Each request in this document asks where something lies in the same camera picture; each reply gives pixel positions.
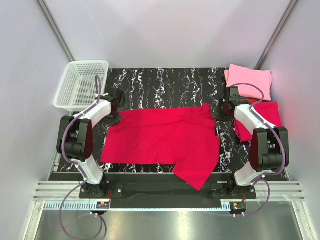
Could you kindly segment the black marble pattern mat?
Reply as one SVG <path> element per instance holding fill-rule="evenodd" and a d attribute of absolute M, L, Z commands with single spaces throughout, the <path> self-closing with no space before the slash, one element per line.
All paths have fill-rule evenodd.
<path fill-rule="evenodd" d="M 125 94 L 122 110 L 165 109 L 211 105 L 216 113 L 226 87 L 224 68 L 113 68 L 108 71 L 105 88 L 120 88 Z M 241 142 L 233 121 L 218 121 L 220 155 L 216 173 L 233 173 L 248 161 L 250 142 Z M 101 121 L 94 127 L 93 156 L 105 173 L 169 174 L 172 164 L 112 164 L 100 161 L 109 126 Z"/>

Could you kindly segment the aluminium frame rail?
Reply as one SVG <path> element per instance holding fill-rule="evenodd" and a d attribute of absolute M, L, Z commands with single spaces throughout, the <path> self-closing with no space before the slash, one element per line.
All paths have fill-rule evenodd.
<path fill-rule="evenodd" d="M 300 184 L 297 181 L 269 181 L 270 201 L 304 201 Z M 35 201 L 59 201 L 78 185 L 75 181 L 40 181 L 35 190 Z M 267 197 L 268 188 L 263 182 L 254 186 L 259 200 Z"/>

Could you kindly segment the folded pink t shirt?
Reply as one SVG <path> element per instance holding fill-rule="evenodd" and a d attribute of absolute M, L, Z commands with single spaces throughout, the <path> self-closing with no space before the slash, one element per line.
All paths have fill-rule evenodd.
<path fill-rule="evenodd" d="M 263 100 L 271 101 L 272 75 L 269 70 L 254 70 L 246 67 L 231 64 L 228 70 L 224 71 L 226 86 L 231 87 L 235 84 L 251 84 L 263 92 Z M 262 95 L 259 90 L 249 85 L 237 85 L 241 97 L 261 99 Z"/>

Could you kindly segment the white plastic basket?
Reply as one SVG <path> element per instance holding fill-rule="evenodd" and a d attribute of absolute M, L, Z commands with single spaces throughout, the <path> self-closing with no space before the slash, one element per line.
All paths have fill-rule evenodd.
<path fill-rule="evenodd" d="M 81 112 L 94 103 L 97 91 L 105 92 L 109 62 L 80 60 L 70 62 L 64 71 L 53 105 L 68 112 Z"/>

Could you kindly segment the crimson t shirt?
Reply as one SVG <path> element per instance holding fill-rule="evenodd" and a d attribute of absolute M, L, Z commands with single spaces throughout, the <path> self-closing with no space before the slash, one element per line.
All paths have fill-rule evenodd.
<path fill-rule="evenodd" d="M 255 110 L 267 121 L 274 124 L 277 127 L 282 127 L 282 119 L 279 111 L 279 105 L 277 101 L 274 102 L 261 102 L 254 106 Z M 234 121 L 235 134 L 239 137 L 241 142 L 250 142 L 252 140 L 252 134 L 247 128 L 238 120 Z"/>
<path fill-rule="evenodd" d="M 172 172 L 200 191 L 220 158 L 211 105 L 120 112 L 101 155 L 105 164 L 173 165 Z"/>

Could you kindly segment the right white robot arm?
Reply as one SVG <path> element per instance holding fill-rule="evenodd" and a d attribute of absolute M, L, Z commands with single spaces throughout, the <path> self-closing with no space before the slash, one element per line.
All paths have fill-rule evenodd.
<path fill-rule="evenodd" d="M 248 83 L 261 93 L 261 99 L 255 103 L 243 100 L 236 83 L 224 89 L 224 97 L 219 100 L 218 120 L 234 119 L 244 125 L 251 133 L 251 145 L 248 162 L 232 173 L 224 190 L 232 198 L 239 198 L 250 190 L 258 180 L 265 176 L 277 176 L 289 165 L 289 132 L 277 127 L 265 119 L 255 109 L 264 100 L 264 93 L 258 87 Z"/>

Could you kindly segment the folded orange t shirt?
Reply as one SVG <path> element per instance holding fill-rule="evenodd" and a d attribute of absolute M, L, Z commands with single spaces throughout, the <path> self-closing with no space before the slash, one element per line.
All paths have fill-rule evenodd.
<path fill-rule="evenodd" d="M 249 102 L 256 102 L 257 100 L 254 98 L 244 98 L 244 100 L 249 101 Z"/>

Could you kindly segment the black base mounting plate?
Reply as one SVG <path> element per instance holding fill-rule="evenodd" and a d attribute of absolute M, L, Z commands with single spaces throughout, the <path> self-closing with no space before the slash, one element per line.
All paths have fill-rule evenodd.
<path fill-rule="evenodd" d="M 111 208 L 115 209 L 206 209 L 221 207 L 222 200 L 256 199 L 256 191 L 249 188 L 226 194 L 228 173 L 212 173 L 200 191 L 173 173 L 109 173 Z"/>

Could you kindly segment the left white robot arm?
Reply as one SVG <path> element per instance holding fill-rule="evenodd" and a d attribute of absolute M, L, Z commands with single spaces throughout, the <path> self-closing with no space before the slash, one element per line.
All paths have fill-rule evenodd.
<path fill-rule="evenodd" d="M 103 119 L 110 126 L 117 124 L 121 119 L 119 108 L 125 101 L 125 93 L 112 87 L 109 92 L 99 94 L 85 110 L 60 120 L 57 152 L 78 169 L 83 177 L 81 187 L 97 198 L 108 193 L 108 183 L 93 156 L 93 129 Z"/>

